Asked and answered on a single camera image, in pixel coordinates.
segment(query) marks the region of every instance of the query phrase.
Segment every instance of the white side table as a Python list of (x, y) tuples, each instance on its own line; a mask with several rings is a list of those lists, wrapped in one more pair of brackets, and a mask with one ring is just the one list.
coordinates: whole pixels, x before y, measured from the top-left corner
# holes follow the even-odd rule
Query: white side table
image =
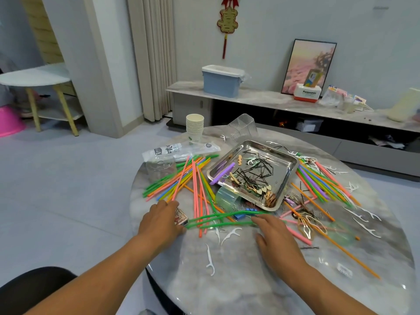
[[(69, 81), (71, 81), (70, 75), (64, 63), (49, 64), (0, 75), (0, 84), (6, 86), (26, 87), (26, 93), (28, 94), (29, 103), (31, 104), (37, 131), (41, 131), (39, 118), (48, 118), (68, 121), (73, 135), (78, 136), (79, 132), (77, 131), (74, 121), (83, 115), (80, 105), (78, 104), (78, 101), (74, 100), (67, 102), (59, 86), (59, 84)], [(51, 105), (38, 112), (31, 87), (48, 85), (53, 85), (61, 105), (63, 106), (63, 110), (57, 110), (56, 107), (54, 108), (54, 106)]]

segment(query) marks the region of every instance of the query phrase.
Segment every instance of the curtain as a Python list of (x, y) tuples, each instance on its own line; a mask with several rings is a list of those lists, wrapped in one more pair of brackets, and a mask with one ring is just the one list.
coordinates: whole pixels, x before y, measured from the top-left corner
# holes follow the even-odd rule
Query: curtain
[(128, 0), (144, 117), (172, 110), (166, 88), (176, 81), (172, 0)]

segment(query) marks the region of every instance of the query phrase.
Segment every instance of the chinese knot decoration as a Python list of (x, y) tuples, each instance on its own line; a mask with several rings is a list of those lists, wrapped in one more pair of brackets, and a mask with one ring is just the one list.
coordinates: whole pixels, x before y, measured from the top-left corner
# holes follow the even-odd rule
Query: chinese knot decoration
[(239, 0), (223, 0), (222, 5), (225, 6), (225, 9), (220, 11), (222, 18), (217, 21), (217, 26), (225, 34), (223, 45), (223, 59), (225, 59), (228, 34), (235, 32), (235, 29), (238, 28), (238, 22), (236, 21), (238, 11), (235, 10), (235, 7), (239, 6)]

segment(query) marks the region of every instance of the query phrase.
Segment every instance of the framed picture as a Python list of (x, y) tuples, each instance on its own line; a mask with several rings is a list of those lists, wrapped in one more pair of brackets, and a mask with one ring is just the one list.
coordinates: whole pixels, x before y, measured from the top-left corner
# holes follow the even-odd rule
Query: framed picture
[(296, 39), (281, 93), (293, 95), (296, 85), (305, 82), (311, 69), (323, 73), (318, 82), (318, 86), (323, 88), (336, 46), (337, 43)]

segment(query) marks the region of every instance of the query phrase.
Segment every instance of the marble tabletop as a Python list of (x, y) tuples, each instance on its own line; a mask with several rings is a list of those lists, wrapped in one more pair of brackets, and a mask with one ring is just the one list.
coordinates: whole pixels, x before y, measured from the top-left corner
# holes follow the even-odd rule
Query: marble tabletop
[[(373, 237), (363, 230), (353, 220), (353, 216), (342, 208), (341, 203), (329, 202), (323, 204), (323, 208), (337, 220), (346, 223), (360, 237), (360, 241), (354, 241), (346, 248), (380, 275), (381, 280), (370, 275), (320, 236), (314, 239), (313, 244), (319, 249), (302, 250), (304, 257), (328, 280), (378, 314), (407, 314), (416, 288), (415, 266), (404, 231), (386, 204), (364, 179), (319, 148), (270, 130), (258, 128), (258, 133), (259, 137), (253, 140), (281, 143), (291, 151), (317, 158), (325, 166), (348, 172), (337, 174), (336, 178), (343, 185), (347, 186), (351, 182), (359, 187), (352, 195), (361, 202), (364, 209), (376, 214), (381, 221), (361, 210), (358, 214), (369, 221), (364, 223), (365, 226), (375, 229), (381, 238)], [(237, 144), (229, 141), (224, 143), (220, 138), (222, 134), (223, 126), (207, 127), (204, 130), (205, 139), (221, 147), (220, 155)], [(168, 143), (186, 140), (184, 133)], [(293, 181), (298, 184), (298, 177), (293, 177)], [(142, 198), (143, 189), (148, 185), (147, 174), (142, 166), (131, 190), (130, 217), (133, 232), (137, 232), (143, 215), (155, 203), (153, 200), (146, 202)], [(192, 217), (191, 192), (181, 190), (177, 200), (179, 207), (188, 217)], [(233, 227), (226, 227), (225, 230), (230, 232)], [(160, 288), (187, 314), (313, 314), (299, 296), (265, 265), (255, 243), (257, 231), (254, 227), (244, 226), (237, 230), (240, 236), (233, 235), (221, 246), (215, 231), (208, 231), (207, 235), (199, 238), (197, 230), (189, 230), (158, 255), (148, 270)], [(226, 235), (220, 232), (221, 240)], [(212, 268), (206, 268), (209, 264), (207, 246), (215, 267), (213, 276)], [(352, 271), (351, 278), (337, 270), (338, 263)]]
[(392, 121), (386, 116), (387, 110), (375, 110), (374, 112), (355, 111), (352, 114), (343, 114), (335, 107), (324, 107), (319, 104), (297, 101), (293, 99), (292, 95), (275, 91), (261, 91), (241, 87), (238, 97), (228, 98), (205, 93), (202, 80), (179, 81), (169, 86), (167, 91), (420, 133), (420, 122), (413, 120), (406, 122)]

